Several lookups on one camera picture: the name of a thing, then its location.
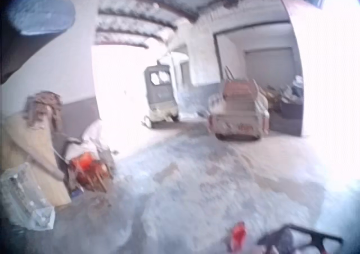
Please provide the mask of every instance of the garage door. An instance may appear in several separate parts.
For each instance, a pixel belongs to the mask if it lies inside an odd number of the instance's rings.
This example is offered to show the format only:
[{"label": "garage door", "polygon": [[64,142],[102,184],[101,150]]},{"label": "garage door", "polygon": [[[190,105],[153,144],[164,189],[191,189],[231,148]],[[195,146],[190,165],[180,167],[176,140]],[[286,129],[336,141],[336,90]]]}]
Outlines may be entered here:
[{"label": "garage door", "polygon": [[261,86],[279,89],[290,84],[296,75],[291,48],[245,52],[246,74]]}]

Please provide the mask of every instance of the white auto rickshaw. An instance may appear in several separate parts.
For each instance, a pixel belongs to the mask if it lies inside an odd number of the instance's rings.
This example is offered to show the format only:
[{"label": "white auto rickshaw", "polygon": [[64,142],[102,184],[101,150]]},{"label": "white auto rickshaw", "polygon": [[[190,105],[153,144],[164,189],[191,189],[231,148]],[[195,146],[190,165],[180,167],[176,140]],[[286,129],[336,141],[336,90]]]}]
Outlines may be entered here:
[{"label": "white auto rickshaw", "polygon": [[147,67],[144,77],[147,111],[143,124],[151,129],[156,122],[178,121],[179,109],[174,98],[170,67],[167,65]]}]

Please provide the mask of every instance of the arched ceiling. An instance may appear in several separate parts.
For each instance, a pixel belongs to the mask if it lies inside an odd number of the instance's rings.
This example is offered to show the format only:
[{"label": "arched ceiling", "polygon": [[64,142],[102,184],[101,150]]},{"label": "arched ceiling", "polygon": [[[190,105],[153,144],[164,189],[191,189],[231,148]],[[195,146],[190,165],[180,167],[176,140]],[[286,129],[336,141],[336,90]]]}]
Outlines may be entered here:
[{"label": "arched ceiling", "polygon": [[166,40],[183,18],[196,22],[206,10],[224,5],[236,7],[240,0],[100,0],[96,44],[148,48],[145,41]]}]

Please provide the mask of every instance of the wall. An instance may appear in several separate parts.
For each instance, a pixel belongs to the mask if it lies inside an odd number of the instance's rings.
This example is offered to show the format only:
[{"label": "wall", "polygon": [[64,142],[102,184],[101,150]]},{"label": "wall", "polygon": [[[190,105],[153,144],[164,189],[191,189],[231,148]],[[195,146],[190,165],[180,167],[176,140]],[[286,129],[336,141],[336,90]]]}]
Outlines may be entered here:
[{"label": "wall", "polygon": [[217,40],[223,76],[226,77],[225,68],[228,67],[234,78],[245,78],[246,73],[242,71],[244,57],[239,54],[237,46],[226,35],[219,35]]},{"label": "wall", "polygon": [[26,98],[40,90],[61,95],[63,103],[95,96],[91,45],[98,0],[71,1],[76,11],[73,27],[38,51],[1,86],[3,115],[22,110]]},{"label": "wall", "polygon": [[[350,145],[341,141],[358,140],[360,135],[360,5],[342,0],[324,11],[304,0],[283,1],[294,27],[303,68],[303,134],[316,136],[319,144],[333,147],[329,152],[349,157],[350,148],[342,146]],[[338,153],[340,149],[344,150],[343,155]]]},{"label": "wall", "polygon": [[185,21],[179,23],[168,47],[173,50],[187,46],[193,85],[218,83],[221,78],[214,33],[260,22],[288,20],[281,0],[242,0],[236,8],[220,7],[201,15],[193,25]]},{"label": "wall", "polygon": [[[229,56],[228,46],[222,47],[220,40],[226,36],[237,48],[238,58]],[[222,60],[222,66],[233,64],[234,77],[246,77],[245,52],[269,48],[288,48],[292,49],[296,67],[296,74],[302,75],[302,66],[299,55],[296,37],[293,27],[290,23],[279,23],[271,25],[256,26],[253,28],[232,31],[226,34],[218,35],[219,53]]]}]

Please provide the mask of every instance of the dirty floor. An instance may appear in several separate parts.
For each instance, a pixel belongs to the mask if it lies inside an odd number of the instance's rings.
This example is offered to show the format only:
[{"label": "dirty floor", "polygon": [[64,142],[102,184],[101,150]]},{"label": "dirty floor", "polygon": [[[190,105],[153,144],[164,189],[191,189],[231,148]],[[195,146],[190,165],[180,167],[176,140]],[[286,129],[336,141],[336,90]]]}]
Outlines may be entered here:
[{"label": "dirty floor", "polygon": [[86,193],[57,208],[53,230],[14,232],[16,248],[38,254],[221,254],[227,253],[229,230],[244,221],[244,253],[286,223],[340,235],[342,253],[358,253],[360,169],[322,146],[276,133],[259,141],[219,141],[204,124],[193,123],[118,159],[108,193]]}]

